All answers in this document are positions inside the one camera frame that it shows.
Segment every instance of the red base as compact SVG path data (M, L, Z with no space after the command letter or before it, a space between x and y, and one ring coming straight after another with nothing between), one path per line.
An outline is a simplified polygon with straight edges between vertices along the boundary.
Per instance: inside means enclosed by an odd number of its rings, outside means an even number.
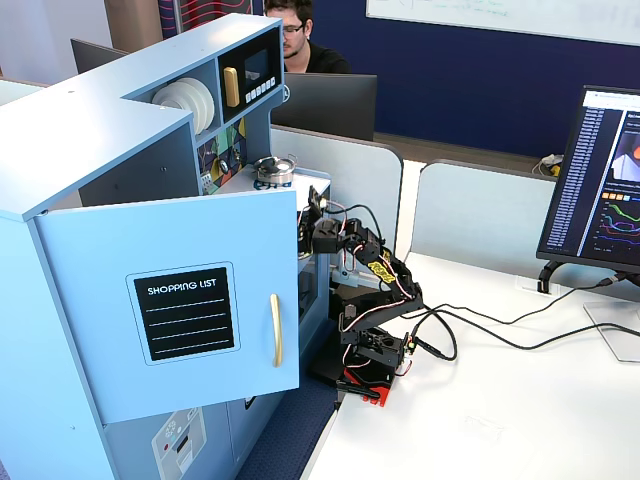
M358 380L356 380L356 378L351 375L346 368L344 369L344 376L347 377L351 383L361 385L361 383L358 382ZM381 407L384 407L385 403L387 403L387 397L389 396L389 389L386 387L374 387L370 390L379 393L380 398L369 398L366 395L363 395L362 400L365 402L371 402L373 405L380 405Z

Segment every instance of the man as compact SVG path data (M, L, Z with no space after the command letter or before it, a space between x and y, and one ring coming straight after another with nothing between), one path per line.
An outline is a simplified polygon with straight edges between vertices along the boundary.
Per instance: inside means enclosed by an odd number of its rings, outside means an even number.
M312 0L266 0L268 17L283 20L285 70L292 73L351 73L349 63L335 50L311 43Z

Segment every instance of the dark hair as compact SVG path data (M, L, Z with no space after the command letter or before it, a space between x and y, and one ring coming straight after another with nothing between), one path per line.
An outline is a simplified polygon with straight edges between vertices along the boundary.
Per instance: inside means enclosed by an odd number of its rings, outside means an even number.
M313 20L313 0L266 0L264 6L266 12L287 8L295 10L303 25L307 24L307 20Z

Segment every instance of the glasses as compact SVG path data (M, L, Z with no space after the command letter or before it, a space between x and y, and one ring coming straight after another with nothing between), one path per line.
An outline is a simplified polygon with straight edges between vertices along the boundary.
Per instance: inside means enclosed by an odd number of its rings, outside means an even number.
M299 32L302 28L304 28L304 23L299 27L294 27L293 25L289 25L284 27L282 30L284 31L285 35L291 35L292 33Z

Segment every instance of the black cable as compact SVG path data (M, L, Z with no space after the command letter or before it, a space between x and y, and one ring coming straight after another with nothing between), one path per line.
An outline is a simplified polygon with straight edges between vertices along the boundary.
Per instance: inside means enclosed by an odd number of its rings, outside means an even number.
M431 312L434 312L434 310L429 309L429 313L423 314L423 318L413 327L413 331L411 332L411 341L414 342L416 345L422 347L426 352L430 353L434 357L439 358L441 360L446 360L447 362L453 362L456 360L456 358L458 358L458 342L456 341L456 336L454 335L453 330L451 330L451 327L449 326L449 324L445 322L440 315L438 315L438 312L435 312L435 313L431 313ZM425 342L424 340L421 340L417 336L420 325L422 325L422 322L424 322L431 315L435 315L438 321L442 324L442 326L444 326L444 328L449 333L449 337L451 337L451 344L453 345L453 354L451 356L445 355L436 347Z
M404 318L405 320L413 320L414 318L421 317L422 315L424 315L424 312L416 313L415 315L400 315L400 318Z
M373 223L375 223L376 225L376 230L378 232L378 238L380 239L380 245L384 245L384 239L382 238L382 232L380 231L380 225L378 225L378 220L376 219L376 216L373 214L373 212L371 211L371 209L369 207L367 207L366 205L362 205L360 203L353 205L349 208L344 208L344 209L340 209L340 210L326 210L326 212L330 215L337 215L338 213L347 213L355 208L364 208L367 210L367 212L369 212L369 215L371 215L371 218L373 219Z
M449 316L457 318L458 320L462 320L463 322L465 322L465 323L467 323L467 324L469 324L469 325L471 325L473 327L476 327L476 328L482 330L485 333L488 333L492 337L500 340L501 342L506 343L507 345L509 345L511 347L517 348L518 350L536 350L536 349L538 349L540 347L544 347L545 345L548 345L548 344L550 344L552 342L556 342L558 340L562 340L563 338L567 338L567 337L569 337L571 335L576 335L578 333L586 332L588 330L593 330L594 328L607 328L608 327L608 328L613 328L613 329L616 329L616 330L620 330L621 332L628 333L630 335L635 335L636 337L640 337L640 332L638 332L636 330L631 330L630 328L627 328L627 327L623 327L622 325L617 325L615 323L598 323L598 324L595 324L595 325L590 325L588 327L583 327L583 328L579 328L577 330L572 330L570 332L563 333L562 335L558 335L557 337L550 338L550 339L545 340L544 342L538 343L536 345L524 346L524 345L518 345L517 343L513 343L512 341L507 340L506 338L503 338L503 337L501 337L500 335L498 335L496 333L493 333L491 330L483 327L482 325L478 325L477 323L472 322L471 320L468 320L468 319L466 319L464 317L461 317L458 314L455 314L453 312L449 312L447 310L436 310L436 309L433 309L433 310L430 310L429 313L427 313L425 315L425 317L429 317L431 315L437 315L439 313L445 313L445 314L447 314Z
M627 278L627 274L626 273L617 273L613 277L603 278L596 285L592 285L590 287L572 288L567 293L565 293L565 294L559 296L558 298L556 298L555 300L551 301L546 307L543 307L543 308L541 308L539 310L534 310L533 312L525 313L524 315L520 315L518 318L516 318L515 320L511 320L511 321L499 320L499 319L497 319L495 317L492 317L491 315L486 315L484 313L476 312L475 310L472 310L469 307L456 307L455 305L451 305L450 303L443 303L441 305L438 305L437 307L433 308L433 310L441 310L442 308L451 308L453 310L466 310L469 313L473 313L474 315L478 315L479 317L483 317L483 318L486 318L488 320L492 320L492 321L497 322L497 323L499 323L501 325L513 325L514 323L519 322L523 318L527 318L527 317L530 317L532 315L536 315L538 313L542 313L545 310L548 310L549 308L553 307L556 303L558 303L560 300L563 300L563 299L567 298L569 295L571 295L572 293L574 293L577 290L587 291L587 290L595 290L596 288L600 288L600 287L608 287L609 285L612 285L614 283L617 283L617 282L620 282L622 280L625 280L626 278ZM406 319L406 320L413 320L414 318L418 318L421 315L423 315L423 314L422 313L418 313L416 315L411 315L411 316L405 316L405 315L400 315L400 316L402 318Z

